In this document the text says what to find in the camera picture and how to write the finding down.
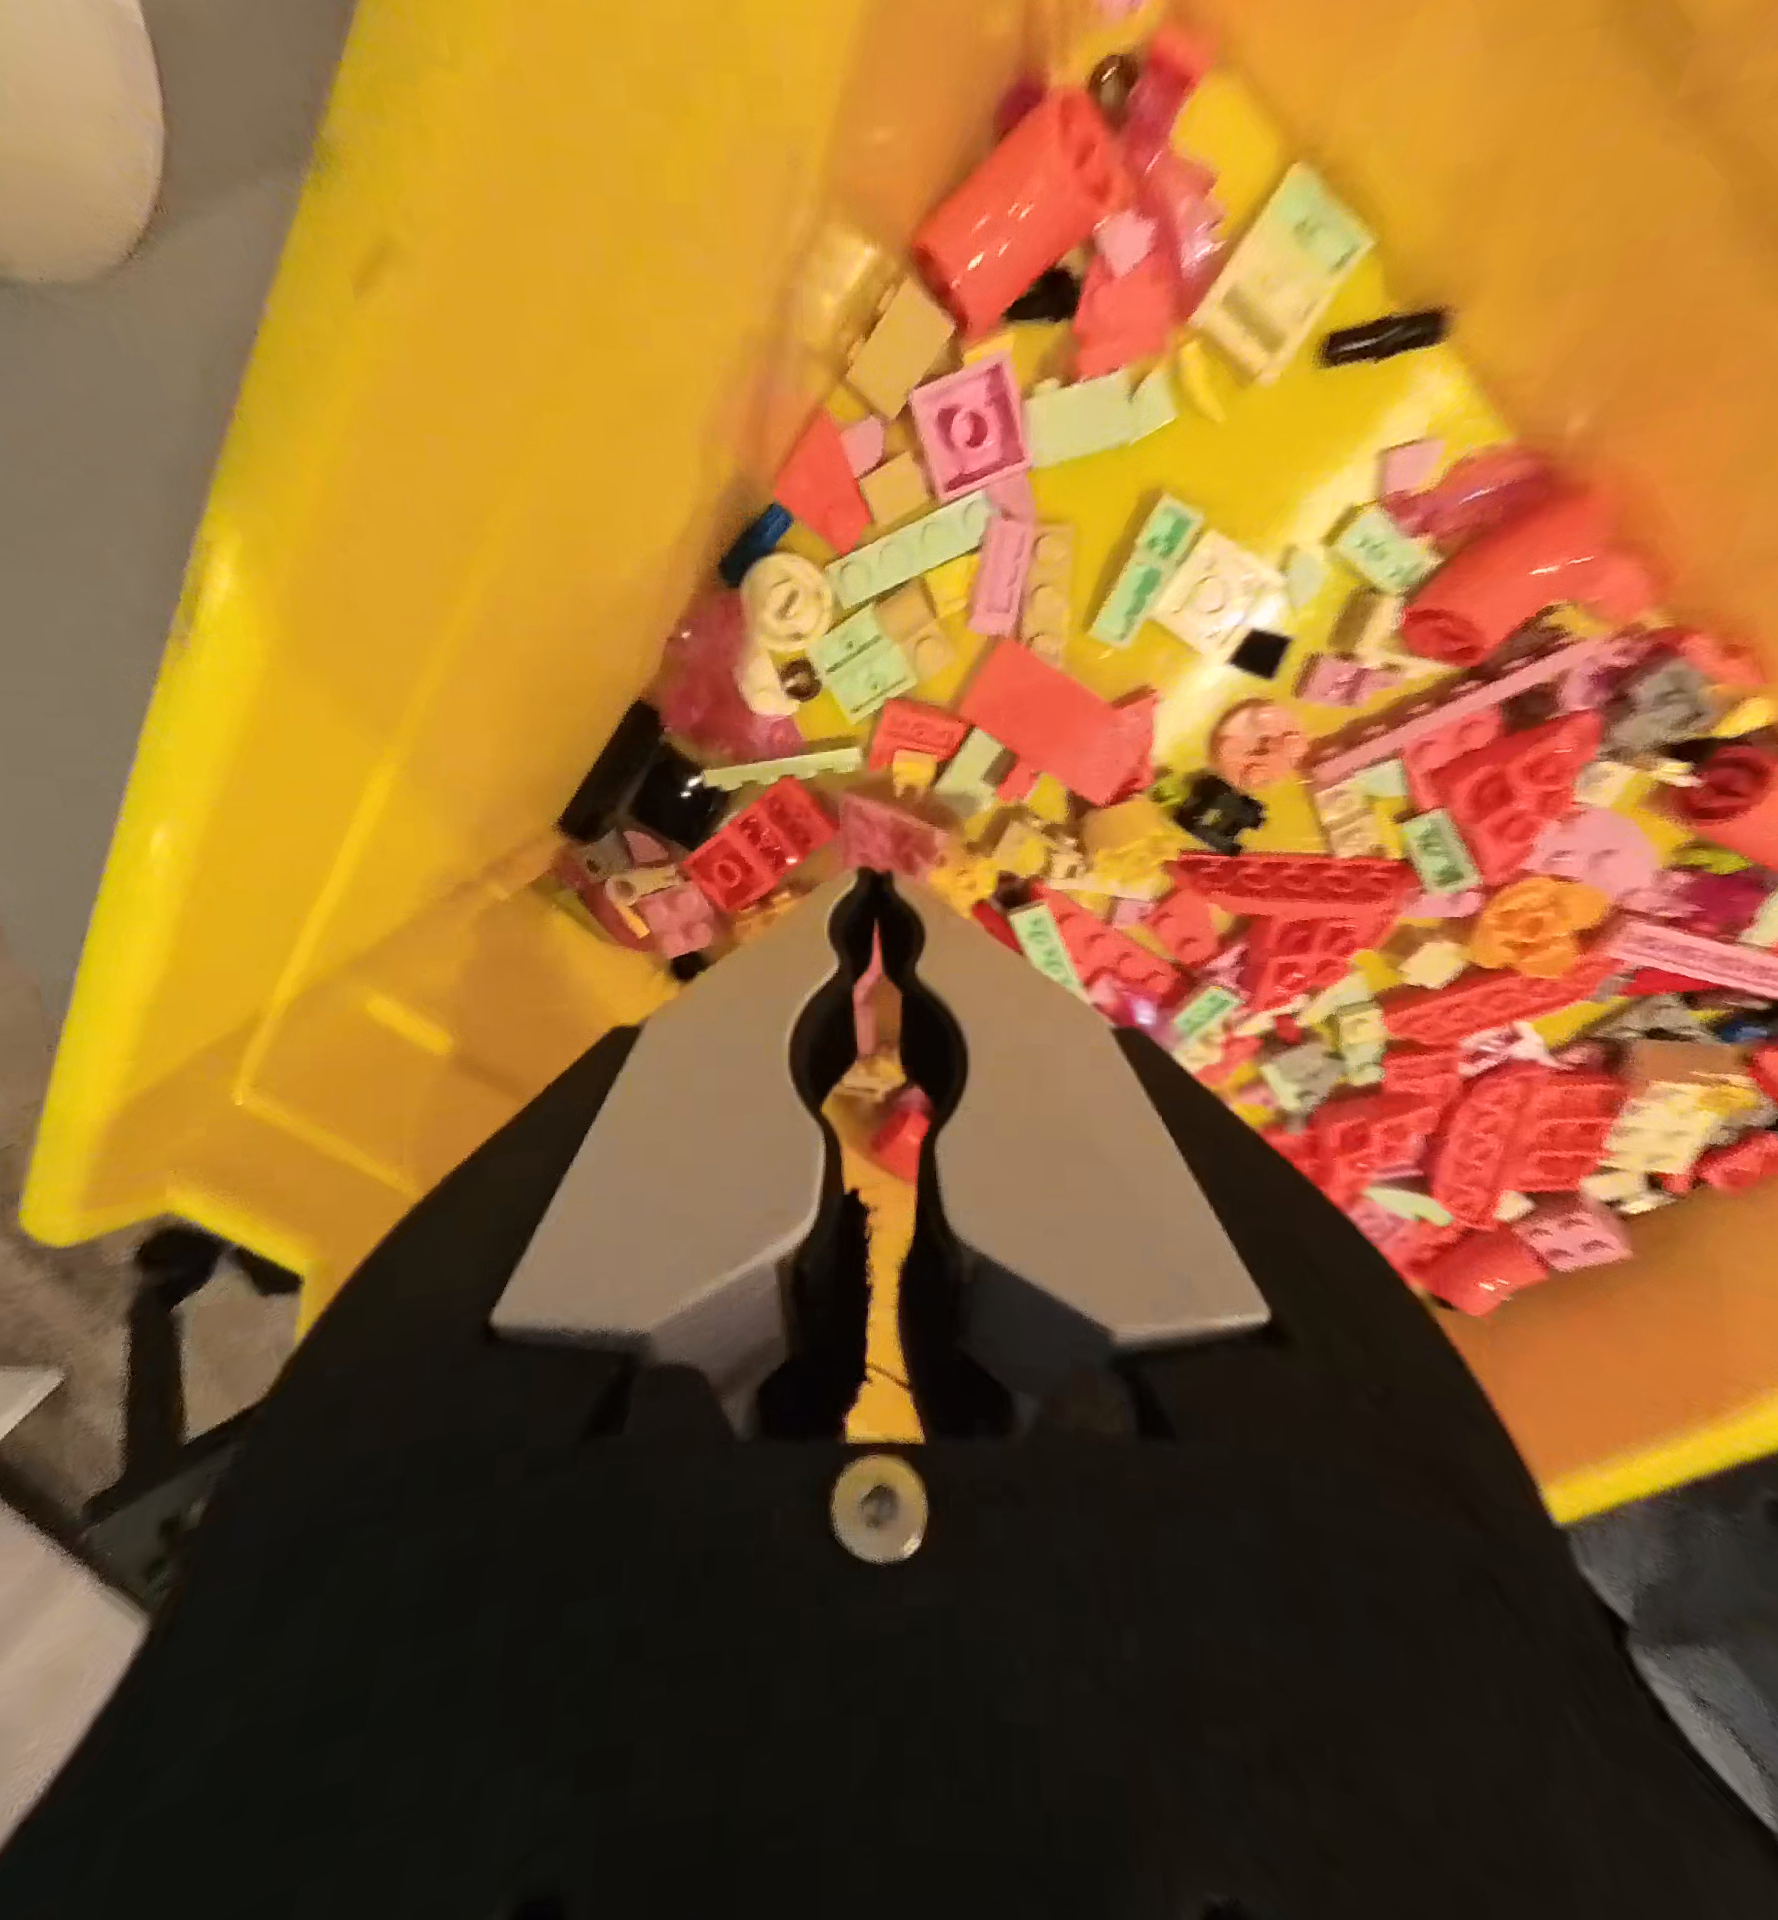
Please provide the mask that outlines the pile of toy bricks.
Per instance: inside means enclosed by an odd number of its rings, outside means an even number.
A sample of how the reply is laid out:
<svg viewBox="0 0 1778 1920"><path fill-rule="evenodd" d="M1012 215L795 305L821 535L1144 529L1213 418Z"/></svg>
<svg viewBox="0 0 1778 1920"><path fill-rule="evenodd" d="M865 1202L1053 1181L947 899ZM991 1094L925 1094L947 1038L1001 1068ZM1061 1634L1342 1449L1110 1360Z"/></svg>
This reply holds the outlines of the pile of toy bricks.
<svg viewBox="0 0 1778 1920"><path fill-rule="evenodd" d="M679 978L925 881L1478 1317L1778 1172L1778 701L1165 21L997 143L548 889Z"/></svg>

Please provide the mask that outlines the yellow plastic bin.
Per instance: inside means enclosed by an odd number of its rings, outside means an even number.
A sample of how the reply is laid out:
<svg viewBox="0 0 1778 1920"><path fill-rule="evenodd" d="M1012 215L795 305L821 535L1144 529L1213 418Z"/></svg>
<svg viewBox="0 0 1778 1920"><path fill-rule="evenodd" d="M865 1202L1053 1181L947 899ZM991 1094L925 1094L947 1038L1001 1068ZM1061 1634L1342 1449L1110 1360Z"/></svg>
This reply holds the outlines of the yellow plastic bin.
<svg viewBox="0 0 1778 1920"><path fill-rule="evenodd" d="M1337 323L1060 469L1094 588L1157 488L1265 553L1385 444L1542 444L1778 673L1778 5L1192 5L1182 137L1378 230ZM665 975L535 884L895 253L1094 5L362 5L143 726L22 1221L185 1218L303 1314Z"/></svg>

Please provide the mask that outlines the small pink toy brick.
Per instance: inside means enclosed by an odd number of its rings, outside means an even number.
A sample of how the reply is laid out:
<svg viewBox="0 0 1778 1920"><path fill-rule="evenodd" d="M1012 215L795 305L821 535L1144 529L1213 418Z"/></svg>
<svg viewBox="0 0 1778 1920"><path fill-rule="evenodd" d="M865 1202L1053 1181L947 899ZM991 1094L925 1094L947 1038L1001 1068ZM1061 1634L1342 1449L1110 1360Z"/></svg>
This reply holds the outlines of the small pink toy brick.
<svg viewBox="0 0 1778 1920"><path fill-rule="evenodd" d="M854 1064L846 1082L881 1093L901 1083L901 992L887 974L881 928L852 995Z"/></svg>

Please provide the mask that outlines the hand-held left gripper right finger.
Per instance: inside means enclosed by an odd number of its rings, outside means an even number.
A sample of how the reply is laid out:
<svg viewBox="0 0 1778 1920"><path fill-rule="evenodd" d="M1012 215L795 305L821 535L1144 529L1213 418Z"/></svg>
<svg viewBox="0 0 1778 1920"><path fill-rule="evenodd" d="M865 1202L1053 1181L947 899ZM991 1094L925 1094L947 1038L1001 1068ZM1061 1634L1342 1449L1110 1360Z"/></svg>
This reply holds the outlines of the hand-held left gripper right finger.
<svg viewBox="0 0 1778 1920"><path fill-rule="evenodd" d="M876 881L901 1058L931 1102L899 1284L920 1411L1025 1411L1271 1307L1119 1031L922 884Z"/></svg>

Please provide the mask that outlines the person's trouser leg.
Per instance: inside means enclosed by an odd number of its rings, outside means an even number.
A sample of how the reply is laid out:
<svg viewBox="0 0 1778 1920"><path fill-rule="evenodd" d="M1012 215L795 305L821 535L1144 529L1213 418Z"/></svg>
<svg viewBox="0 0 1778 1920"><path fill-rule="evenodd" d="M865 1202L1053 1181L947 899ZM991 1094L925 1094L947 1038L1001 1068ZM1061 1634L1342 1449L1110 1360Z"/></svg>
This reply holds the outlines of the person's trouser leg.
<svg viewBox="0 0 1778 1920"><path fill-rule="evenodd" d="M1646 1685L1778 1840L1778 1452L1568 1539Z"/></svg>

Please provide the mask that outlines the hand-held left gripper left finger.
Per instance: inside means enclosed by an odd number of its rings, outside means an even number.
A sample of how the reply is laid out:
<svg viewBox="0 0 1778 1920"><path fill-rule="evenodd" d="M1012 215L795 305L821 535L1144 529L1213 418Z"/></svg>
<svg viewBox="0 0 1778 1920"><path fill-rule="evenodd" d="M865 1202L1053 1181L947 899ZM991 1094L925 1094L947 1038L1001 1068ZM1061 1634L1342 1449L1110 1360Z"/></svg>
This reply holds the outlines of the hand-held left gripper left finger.
<svg viewBox="0 0 1778 1920"><path fill-rule="evenodd" d="M687 1367L723 1403L857 1399L869 1224L825 1102L860 1056L878 904L841 873L643 1020L496 1333Z"/></svg>

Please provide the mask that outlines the white paper cup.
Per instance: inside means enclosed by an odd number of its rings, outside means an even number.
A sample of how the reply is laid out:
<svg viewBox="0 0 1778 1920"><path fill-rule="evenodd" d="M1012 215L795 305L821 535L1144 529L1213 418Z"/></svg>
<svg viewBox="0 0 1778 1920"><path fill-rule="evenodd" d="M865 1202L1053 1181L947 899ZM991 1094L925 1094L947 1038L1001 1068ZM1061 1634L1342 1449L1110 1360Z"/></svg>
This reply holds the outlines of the white paper cup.
<svg viewBox="0 0 1778 1920"><path fill-rule="evenodd" d="M139 244L166 117L135 1L0 1L0 283L76 285Z"/></svg>

